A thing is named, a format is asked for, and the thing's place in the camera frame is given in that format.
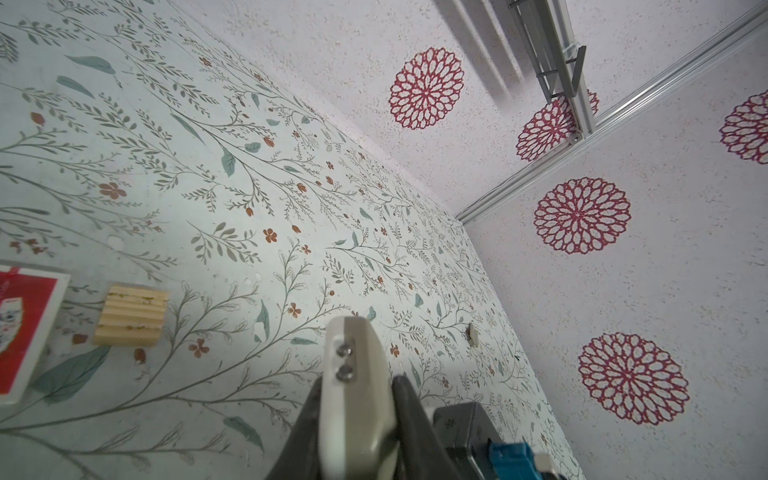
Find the beige remote control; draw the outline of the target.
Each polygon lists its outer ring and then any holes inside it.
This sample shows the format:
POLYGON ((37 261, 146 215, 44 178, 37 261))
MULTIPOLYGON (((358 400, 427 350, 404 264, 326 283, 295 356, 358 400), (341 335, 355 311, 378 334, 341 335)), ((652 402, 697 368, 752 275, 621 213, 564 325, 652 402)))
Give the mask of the beige remote control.
POLYGON ((399 441, 391 376, 382 344, 363 317, 325 329, 318 430, 324 479, 392 479, 399 441))

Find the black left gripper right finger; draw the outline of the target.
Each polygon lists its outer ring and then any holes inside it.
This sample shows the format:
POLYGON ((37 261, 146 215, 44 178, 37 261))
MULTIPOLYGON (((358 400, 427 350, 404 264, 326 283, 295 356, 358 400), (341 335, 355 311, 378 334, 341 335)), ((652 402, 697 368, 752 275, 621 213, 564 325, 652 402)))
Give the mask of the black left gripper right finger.
POLYGON ((439 442, 431 420, 410 380, 392 379, 392 394, 400 442, 395 479, 459 479, 460 476, 439 442))

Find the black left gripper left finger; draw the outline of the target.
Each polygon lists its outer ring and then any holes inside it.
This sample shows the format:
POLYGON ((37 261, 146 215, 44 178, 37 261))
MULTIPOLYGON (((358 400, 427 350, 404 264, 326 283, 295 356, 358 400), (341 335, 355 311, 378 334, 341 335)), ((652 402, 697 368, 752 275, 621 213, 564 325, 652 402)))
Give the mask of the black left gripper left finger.
POLYGON ((306 398, 280 456, 267 480, 317 480, 321 478, 318 433, 322 378, 318 378, 306 398))

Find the beige battery cover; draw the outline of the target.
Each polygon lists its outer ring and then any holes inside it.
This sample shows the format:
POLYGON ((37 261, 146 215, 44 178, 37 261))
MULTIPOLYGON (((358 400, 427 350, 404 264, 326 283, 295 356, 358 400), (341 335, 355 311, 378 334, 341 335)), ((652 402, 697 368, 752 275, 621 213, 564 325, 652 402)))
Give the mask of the beige battery cover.
POLYGON ((479 346, 479 333, 472 323, 468 325, 466 335, 469 345, 472 348, 477 348, 479 346))

